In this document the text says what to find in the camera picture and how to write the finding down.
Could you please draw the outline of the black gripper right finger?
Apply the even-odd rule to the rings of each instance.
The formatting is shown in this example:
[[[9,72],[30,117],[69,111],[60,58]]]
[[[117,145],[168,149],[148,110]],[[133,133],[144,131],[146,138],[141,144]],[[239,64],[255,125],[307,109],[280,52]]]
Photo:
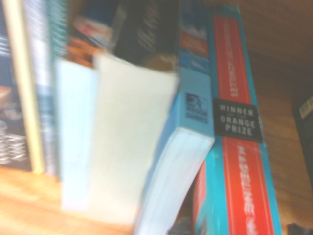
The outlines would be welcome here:
[[[287,225],[288,235],[313,235],[313,229],[300,226],[297,223]]]

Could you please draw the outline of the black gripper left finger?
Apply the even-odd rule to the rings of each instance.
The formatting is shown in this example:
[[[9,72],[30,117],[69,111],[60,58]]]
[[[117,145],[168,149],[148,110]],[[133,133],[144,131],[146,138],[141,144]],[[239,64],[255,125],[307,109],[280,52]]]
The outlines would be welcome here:
[[[173,235],[194,235],[192,219],[190,217],[182,217],[178,219],[172,226]]]

